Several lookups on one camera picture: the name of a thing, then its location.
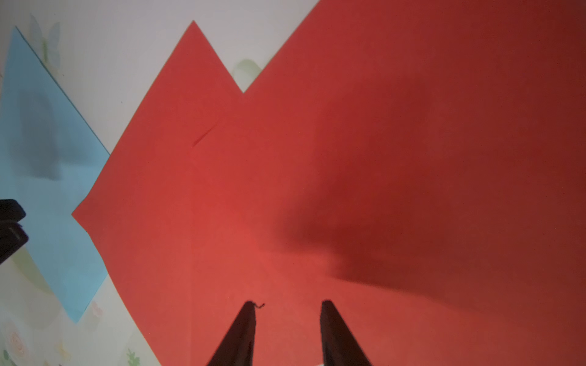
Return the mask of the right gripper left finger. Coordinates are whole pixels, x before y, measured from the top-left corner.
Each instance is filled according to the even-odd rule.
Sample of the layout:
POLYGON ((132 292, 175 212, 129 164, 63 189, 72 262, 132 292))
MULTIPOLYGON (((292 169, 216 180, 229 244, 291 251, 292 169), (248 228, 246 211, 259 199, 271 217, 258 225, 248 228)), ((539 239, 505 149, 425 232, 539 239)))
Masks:
POLYGON ((207 366, 252 366, 256 334, 256 304, 241 308, 207 366))

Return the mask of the red paper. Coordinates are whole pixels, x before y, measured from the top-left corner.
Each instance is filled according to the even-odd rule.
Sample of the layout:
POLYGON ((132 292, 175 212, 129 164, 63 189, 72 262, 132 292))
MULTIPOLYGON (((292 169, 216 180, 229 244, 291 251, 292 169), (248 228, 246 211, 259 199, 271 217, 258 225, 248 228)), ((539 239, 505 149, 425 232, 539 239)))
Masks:
POLYGON ((163 365, 191 361, 190 154, 240 93, 190 24, 73 214, 163 365))
POLYGON ((192 161, 305 330, 585 363, 583 1, 321 1, 192 161))

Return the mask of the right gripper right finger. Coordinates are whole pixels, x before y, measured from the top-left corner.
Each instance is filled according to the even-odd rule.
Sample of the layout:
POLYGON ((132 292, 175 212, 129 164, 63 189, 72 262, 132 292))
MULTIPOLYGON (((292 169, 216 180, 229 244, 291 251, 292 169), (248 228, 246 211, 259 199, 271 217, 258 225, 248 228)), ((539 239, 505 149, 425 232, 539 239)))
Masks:
POLYGON ((325 366, 372 365, 331 300, 320 308, 320 336, 325 366))

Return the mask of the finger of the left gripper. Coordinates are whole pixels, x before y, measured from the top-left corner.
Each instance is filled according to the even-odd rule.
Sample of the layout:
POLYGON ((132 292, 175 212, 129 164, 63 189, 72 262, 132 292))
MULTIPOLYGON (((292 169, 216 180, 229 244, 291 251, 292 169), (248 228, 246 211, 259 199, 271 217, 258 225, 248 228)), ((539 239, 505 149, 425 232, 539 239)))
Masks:
POLYGON ((27 241, 29 237, 18 222, 1 222, 0 264, 20 250, 27 241))
POLYGON ((20 204, 14 199, 0 200, 0 221, 19 222, 26 217, 26 213, 20 204))

